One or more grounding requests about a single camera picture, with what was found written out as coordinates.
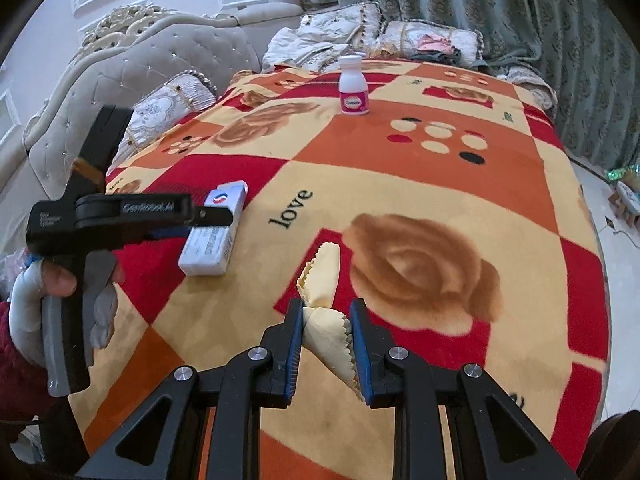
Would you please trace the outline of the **white gloved left hand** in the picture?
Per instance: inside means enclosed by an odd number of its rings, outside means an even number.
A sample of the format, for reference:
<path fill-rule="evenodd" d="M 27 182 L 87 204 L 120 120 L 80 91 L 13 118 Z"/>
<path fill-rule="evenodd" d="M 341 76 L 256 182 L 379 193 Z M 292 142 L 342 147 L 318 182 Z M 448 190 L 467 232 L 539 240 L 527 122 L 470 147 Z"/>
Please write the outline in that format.
<path fill-rule="evenodd" d="M 81 300 L 73 300 L 79 287 L 90 294 L 89 347 L 104 349 L 115 330 L 118 298 L 115 285 L 124 280 L 124 271 L 115 257 L 99 256 L 112 273 L 99 268 L 79 284 L 76 276 L 48 260 L 38 260 L 17 275 L 10 297 L 9 335 L 17 352 L 30 364 L 46 365 L 46 354 L 60 338 L 61 308 L 68 302 L 76 310 Z"/>

